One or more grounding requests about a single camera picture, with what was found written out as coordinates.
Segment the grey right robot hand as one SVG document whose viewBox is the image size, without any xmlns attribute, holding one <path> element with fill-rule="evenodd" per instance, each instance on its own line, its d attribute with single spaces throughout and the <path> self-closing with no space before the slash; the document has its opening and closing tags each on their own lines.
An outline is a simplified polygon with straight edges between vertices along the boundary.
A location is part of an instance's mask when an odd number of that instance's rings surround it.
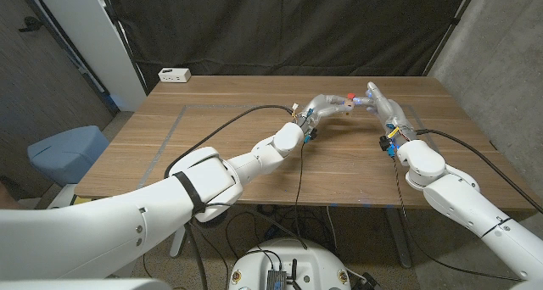
<svg viewBox="0 0 543 290">
<path fill-rule="evenodd" d="M 367 83 L 366 96 L 356 98 L 355 104 L 374 114 L 387 135 L 398 128 L 393 138 L 399 146 L 417 138 L 415 128 L 406 118 L 402 107 L 396 101 L 387 99 L 372 81 Z"/>
</svg>

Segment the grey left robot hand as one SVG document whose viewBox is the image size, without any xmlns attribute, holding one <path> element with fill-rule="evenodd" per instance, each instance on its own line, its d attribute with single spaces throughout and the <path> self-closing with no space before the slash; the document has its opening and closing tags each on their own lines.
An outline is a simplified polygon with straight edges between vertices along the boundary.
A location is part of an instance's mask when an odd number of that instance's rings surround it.
<svg viewBox="0 0 543 290">
<path fill-rule="evenodd" d="M 318 125 L 321 118 L 350 112 L 353 106 L 346 101 L 347 98 L 336 95 L 317 95 L 298 113 L 296 123 L 307 134 Z"/>
</svg>

